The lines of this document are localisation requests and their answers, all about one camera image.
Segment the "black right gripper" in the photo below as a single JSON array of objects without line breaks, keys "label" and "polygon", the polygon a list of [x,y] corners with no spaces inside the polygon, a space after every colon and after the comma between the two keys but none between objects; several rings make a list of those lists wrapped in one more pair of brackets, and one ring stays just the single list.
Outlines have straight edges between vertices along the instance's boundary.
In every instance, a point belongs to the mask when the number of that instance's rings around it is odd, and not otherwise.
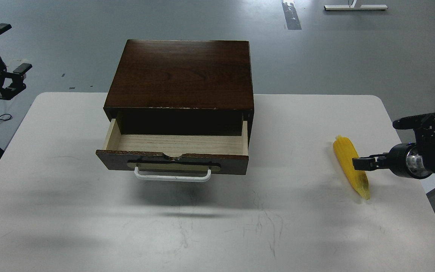
[{"label": "black right gripper", "polygon": [[[432,130],[435,127],[435,113],[402,117],[393,121],[392,127],[397,130]],[[355,170],[364,172],[390,169],[396,176],[404,178],[425,179],[433,174],[424,166],[416,143],[398,144],[388,153],[352,158],[352,165]]]}]

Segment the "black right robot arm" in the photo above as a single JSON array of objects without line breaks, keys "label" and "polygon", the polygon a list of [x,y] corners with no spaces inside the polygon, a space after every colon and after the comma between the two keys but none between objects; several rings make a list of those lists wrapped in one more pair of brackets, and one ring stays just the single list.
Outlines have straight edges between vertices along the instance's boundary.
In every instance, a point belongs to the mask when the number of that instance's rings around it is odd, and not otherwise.
[{"label": "black right robot arm", "polygon": [[397,130],[413,130],[415,142],[395,145],[387,153],[353,156],[354,169],[371,172],[388,169],[398,177],[426,179],[435,174],[435,113],[408,116],[393,121]]}]

